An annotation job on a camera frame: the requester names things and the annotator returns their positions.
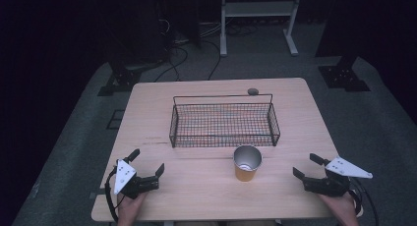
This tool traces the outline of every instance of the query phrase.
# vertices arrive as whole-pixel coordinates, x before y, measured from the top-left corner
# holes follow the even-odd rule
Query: wooden table
[[[173,96],[247,94],[254,87],[273,94],[281,137],[277,146],[258,146],[264,156],[251,182],[235,178],[235,147],[175,147],[169,140]],[[322,178],[323,166],[309,160],[315,153],[333,159],[337,151],[316,102],[303,79],[175,82],[135,85],[107,164],[101,186],[119,158],[135,148],[132,166],[141,177],[165,173],[159,190],[149,193],[138,220],[231,220],[329,217],[326,206],[303,189],[292,167]],[[91,213],[112,221],[105,195],[97,196]]]

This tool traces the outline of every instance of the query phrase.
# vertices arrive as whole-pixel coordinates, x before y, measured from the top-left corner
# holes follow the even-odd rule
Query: small object
[[[249,88],[248,94],[250,95],[258,95],[260,92],[256,88]]]
[[[233,153],[236,178],[242,182],[251,181],[262,164],[261,152],[252,145],[240,145]]]

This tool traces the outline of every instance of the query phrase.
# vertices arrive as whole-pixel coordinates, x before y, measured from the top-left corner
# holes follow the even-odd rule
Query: black stand
[[[98,96],[110,96],[113,92],[132,91],[133,86],[138,83],[142,72],[129,71],[119,60],[109,61],[113,73],[102,86]]]
[[[369,91],[365,82],[358,79],[352,70],[356,55],[343,55],[336,66],[321,66],[320,73],[329,88],[344,88],[346,91]]]

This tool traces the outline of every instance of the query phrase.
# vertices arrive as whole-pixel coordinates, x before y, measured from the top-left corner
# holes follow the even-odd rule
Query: black cable
[[[119,205],[122,203],[123,199],[125,199],[125,196],[126,196],[126,195],[123,195],[122,199],[121,199],[121,200],[117,203],[117,205],[116,205],[116,206],[114,206],[114,208],[119,207]]]
[[[174,69],[175,70],[175,72],[176,72],[176,74],[177,74],[177,80],[179,80],[179,74],[178,74],[178,71],[177,71],[177,69],[176,69],[176,67],[177,66],[179,66],[179,65],[181,65],[182,63],[184,63],[185,62],[185,60],[187,60],[187,58],[188,58],[188,52],[187,52],[187,50],[185,50],[185,49],[183,49],[183,48],[180,48],[180,47],[175,47],[176,49],[180,49],[180,50],[182,50],[183,52],[185,52],[185,57],[184,57],[184,59],[183,60],[181,60],[178,64],[176,64],[176,65],[172,65],[170,68],[168,68],[168,69],[166,69],[165,71],[163,71],[153,82],[155,83],[155,82],[157,82],[165,73],[167,73],[168,71],[170,71],[170,70],[172,70],[172,69]]]
[[[210,42],[210,41],[205,41],[205,40],[202,40],[202,42],[209,43],[209,44],[213,45],[213,46],[215,47],[215,49],[217,49],[217,52],[218,52],[218,60],[217,60],[217,63],[215,64],[214,68],[211,70],[211,73],[210,73],[210,74],[209,74],[209,76],[208,76],[208,81],[209,81],[209,80],[211,79],[212,74],[213,74],[213,73],[214,73],[214,71],[217,69],[218,64],[220,63],[220,59],[221,59],[221,56],[220,56],[220,49],[218,48],[218,46],[217,46],[217,45],[215,45],[214,43],[212,43],[212,42]]]
[[[361,187],[361,189],[363,190],[363,192],[365,193],[366,197],[368,198],[369,204],[372,207],[372,211],[374,212],[374,218],[375,218],[375,225],[378,226],[380,225],[380,219],[378,217],[378,213],[377,213],[377,209],[375,208],[374,202],[371,199],[371,196],[369,195],[368,191],[365,189],[365,187],[361,184],[361,182],[359,182],[359,180],[357,178],[353,178],[356,183]]]
[[[110,179],[114,174],[116,174],[116,171],[117,171],[116,168],[117,168],[117,166],[114,166],[113,170],[108,175],[107,180],[104,184],[104,191],[105,191],[105,198],[107,200],[107,204],[108,204],[111,216],[113,217],[114,221],[117,222],[119,220],[119,217],[116,214],[116,208],[114,207],[113,201],[111,201],[111,196],[110,196],[110,191],[111,191]]]

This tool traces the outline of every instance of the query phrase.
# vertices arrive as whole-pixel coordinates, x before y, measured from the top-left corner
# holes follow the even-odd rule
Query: white shelf
[[[226,3],[225,17],[291,16],[293,1]]]

